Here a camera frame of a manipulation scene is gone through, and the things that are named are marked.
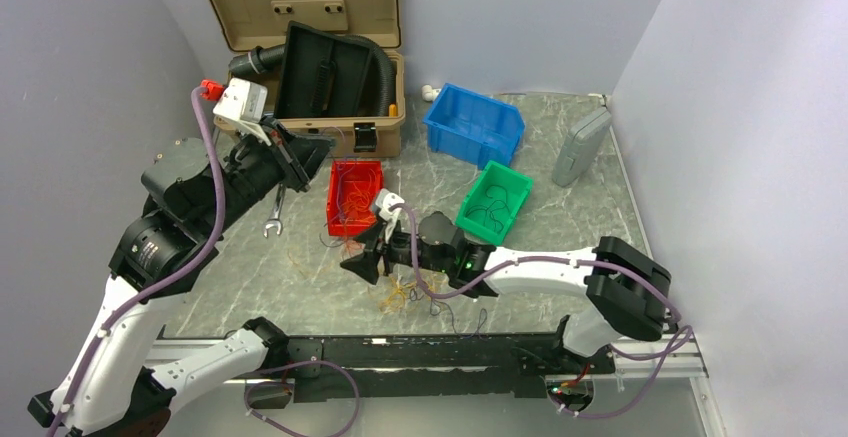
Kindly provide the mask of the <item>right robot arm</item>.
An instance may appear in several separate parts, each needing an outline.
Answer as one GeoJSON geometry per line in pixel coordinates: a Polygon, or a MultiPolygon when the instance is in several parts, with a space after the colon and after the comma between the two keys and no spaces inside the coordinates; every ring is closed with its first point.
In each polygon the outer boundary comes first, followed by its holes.
{"type": "Polygon", "coordinates": [[[580,297],[586,309],[561,321],[550,348],[564,372],[578,370],[622,338],[655,342],[681,319],[670,301],[669,271],[620,238],[533,253],[474,242],[441,212],[411,217],[409,230],[403,230],[399,215],[409,211],[396,204],[381,212],[356,237],[361,252],[343,260],[341,268],[374,285],[395,266],[407,266],[418,288],[434,300],[513,293],[580,297]]]}

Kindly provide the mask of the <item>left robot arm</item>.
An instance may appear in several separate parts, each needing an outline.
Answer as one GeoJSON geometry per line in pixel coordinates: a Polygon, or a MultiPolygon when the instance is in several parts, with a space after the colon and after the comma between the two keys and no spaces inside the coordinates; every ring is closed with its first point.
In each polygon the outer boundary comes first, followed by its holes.
{"type": "Polygon", "coordinates": [[[217,256],[224,232],[269,192],[304,192],[333,141],[266,119],[219,158],[209,130],[175,142],[142,176],[148,198],[121,236],[95,322],[68,375],[35,395],[49,435],[155,436],[182,407],[223,382],[279,374],[288,336],[263,317],[174,363],[148,366],[165,322],[217,256]]]}

